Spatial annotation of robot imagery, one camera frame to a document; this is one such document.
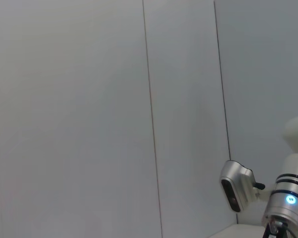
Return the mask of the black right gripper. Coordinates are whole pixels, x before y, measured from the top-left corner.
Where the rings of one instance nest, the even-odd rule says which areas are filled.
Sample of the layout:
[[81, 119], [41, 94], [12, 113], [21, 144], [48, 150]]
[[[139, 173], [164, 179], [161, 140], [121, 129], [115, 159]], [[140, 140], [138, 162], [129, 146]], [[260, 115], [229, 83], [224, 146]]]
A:
[[268, 222], [263, 234], [263, 238], [286, 238], [287, 226], [280, 221]]

